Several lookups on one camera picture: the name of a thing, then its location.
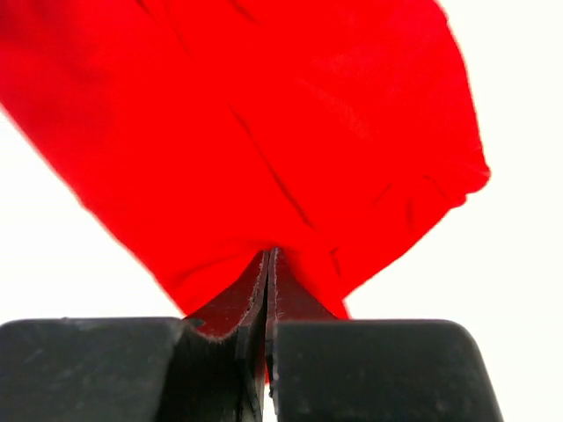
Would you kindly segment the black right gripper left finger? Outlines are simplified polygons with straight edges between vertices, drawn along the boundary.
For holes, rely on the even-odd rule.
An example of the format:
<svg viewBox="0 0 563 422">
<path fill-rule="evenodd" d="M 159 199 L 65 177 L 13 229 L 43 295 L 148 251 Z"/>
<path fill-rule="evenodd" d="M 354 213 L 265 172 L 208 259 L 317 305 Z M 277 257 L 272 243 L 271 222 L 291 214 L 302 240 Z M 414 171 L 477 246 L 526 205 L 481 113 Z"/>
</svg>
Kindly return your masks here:
<svg viewBox="0 0 563 422">
<path fill-rule="evenodd" d="M 3 324 L 2 420 L 261 420 L 268 259 L 183 319 Z"/>
</svg>

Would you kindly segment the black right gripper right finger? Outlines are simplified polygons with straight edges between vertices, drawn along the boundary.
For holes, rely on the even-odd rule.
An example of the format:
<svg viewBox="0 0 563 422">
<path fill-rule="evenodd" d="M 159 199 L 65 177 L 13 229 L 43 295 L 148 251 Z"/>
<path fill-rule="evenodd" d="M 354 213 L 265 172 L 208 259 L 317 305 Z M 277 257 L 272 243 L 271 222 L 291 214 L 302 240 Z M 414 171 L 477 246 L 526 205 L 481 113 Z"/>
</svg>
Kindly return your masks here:
<svg viewBox="0 0 563 422">
<path fill-rule="evenodd" d="M 265 353 L 280 421 L 499 421 L 479 347 L 438 319 L 342 320 L 270 254 Z"/>
</svg>

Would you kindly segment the red t shirt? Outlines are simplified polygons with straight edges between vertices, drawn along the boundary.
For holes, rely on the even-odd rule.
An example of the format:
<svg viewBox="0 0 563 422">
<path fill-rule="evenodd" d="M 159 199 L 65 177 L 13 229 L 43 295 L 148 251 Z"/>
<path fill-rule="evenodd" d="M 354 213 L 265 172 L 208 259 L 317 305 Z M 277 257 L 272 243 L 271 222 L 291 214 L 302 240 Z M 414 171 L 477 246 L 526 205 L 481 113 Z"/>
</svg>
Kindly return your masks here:
<svg viewBox="0 0 563 422">
<path fill-rule="evenodd" d="M 345 317 L 490 177 L 433 1 L 4 1 L 1 103 L 186 313 L 278 247 Z"/>
</svg>

